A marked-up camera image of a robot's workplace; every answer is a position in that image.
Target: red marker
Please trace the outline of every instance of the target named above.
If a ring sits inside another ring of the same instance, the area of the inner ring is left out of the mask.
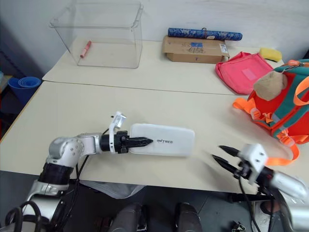
[[[82,51],[82,53],[81,53],[81,58],[84,58],[84,57],[85,57],[85,55],[86,55],[88,49],[90,48],[90,46],[91,46],[91,41],[89,40],[88,43],[87,43],[87,45],[86,45],[86,47],[83,49],[83,51]]]

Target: pink pouch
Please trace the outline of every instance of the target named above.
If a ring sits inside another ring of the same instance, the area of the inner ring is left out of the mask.
[[[253,84],[272,70],[258,53],[240,52],[229,61],[216,64],[218,76],[239,94],[250,94]]]

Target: white wall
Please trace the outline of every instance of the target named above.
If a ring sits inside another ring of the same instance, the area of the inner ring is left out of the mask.
[[[308,0],[141,0],[144,40],[161,41],[168,27],[243,33],[238,46],[265,46],[285,61],[302,58],[309,48]],[[50,19],[69,0],[0,0],[1,23],[45,73],[65,47]]]

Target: table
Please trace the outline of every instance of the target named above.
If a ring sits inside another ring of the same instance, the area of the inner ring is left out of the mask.
[[[259,48],[228,46],[230,56]],[[272,67],[283,64],[267,61]],[[162,42],[143,41],[137,69],[77,66],[66,52],[43,77],[45,81],[99,86],[156,89],[195,93],[232,94],[215,73],[214,64],[172,62],[162,54]]]
[[[269,156],[288,157],[288,150],[253,124],[243,111],[232,108],[237,96],[170,92],[43,82],[0,144],[0,169],[25,174],[42,171],[52,140],[84,132],[104,131],[117,110],[127,116],[122,130],[134,123],[189,128],[196,145],[189,158],[137,154],[91,156],[81,179],[186,189],[240,192],[237,180],[211,154],[236,165],[239,161],[218,148],[242,148],[261,143]],[[275,167],[309,183],[309,146],[300,146],[300,158],[287,167]],[[245,184],[245,190],[256,189]]]

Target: robot leg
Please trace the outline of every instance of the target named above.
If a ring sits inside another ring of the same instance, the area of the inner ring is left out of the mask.
[[[177,232],[202,232],[202,225],[196,209],[188,203],[176,206],[176,231]]]
[[[147,231],[145,208],[133,203],[122,209],[114,219],[108,232]]]

